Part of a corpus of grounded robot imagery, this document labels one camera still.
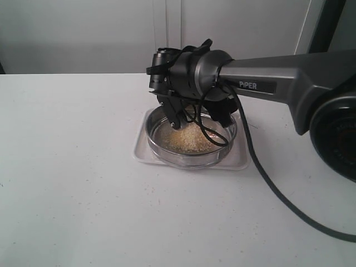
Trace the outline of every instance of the cabinet door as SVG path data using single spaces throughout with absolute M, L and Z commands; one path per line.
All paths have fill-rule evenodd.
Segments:
M 199 45 L 211 38 L 214 49 L 236 59 L 306 53 L 323 3 L 181 0 L 181 45 Z
M 165 18 L 164 0 L 2 0 L 0 61 L 7 73 L 145 72 Z

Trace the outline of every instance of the robotic arm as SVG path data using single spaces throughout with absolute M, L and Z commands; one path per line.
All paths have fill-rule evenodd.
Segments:
M 147 68 L 152 93 L 173 128 L 181 128 L 185 118 L 182 100 L 197 104 L 207 92 L 204 107 L 228 126 L 237 106 L 227 84 L 238 95 L 287 104 L 297 133 L 310 130 L 322 159 L 356 181 L 356 50 L 232 60 L 224 51 L 211 51 L 211 44 L 160 48 Z

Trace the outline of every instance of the table surface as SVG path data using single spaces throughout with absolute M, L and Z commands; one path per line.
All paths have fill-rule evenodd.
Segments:
M 356 244 L 296 217 L 251 164 L 184 171 L 132 156 L 157 106 L 134 75 L 0 76 L 0 266 L 354 266 Z M 356 184 L 288 107 L 242 97 L 256 153 L 290 200 L 356 233 Z

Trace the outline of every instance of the white wall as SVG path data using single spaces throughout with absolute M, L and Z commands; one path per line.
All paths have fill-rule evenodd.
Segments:
M 158 47 L 306 52 L 324 0 L 0 0 L 7 73 L 144 72 Z
M 329 51 L 356 49 L 356 1 L 347 0 Z

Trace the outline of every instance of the white tray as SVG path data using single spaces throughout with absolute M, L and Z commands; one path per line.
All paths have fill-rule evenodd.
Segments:
M 136 145 L 133 150 L 133 156 L 139 162 L 147 164 L 166 165 L 153 154 L 149 143 L 147 142 L 145 122 L 152 110 L 148 110 L 144 116 L 144 119 L 142 120 L 140 132 L 136 138 Z M 233 117 L 235 118 L 238 127 L 238 132 L 234 140 L 234 145 L 229 154 L 226 156 L 226 158 L 224 158 L 218 164 L 210 167 L 211 169 L 238 171 L 246 168 L 250 163 L 250 154 L 248 153 L 246 137 L 241 117 L 238 113 L 233 114 Z

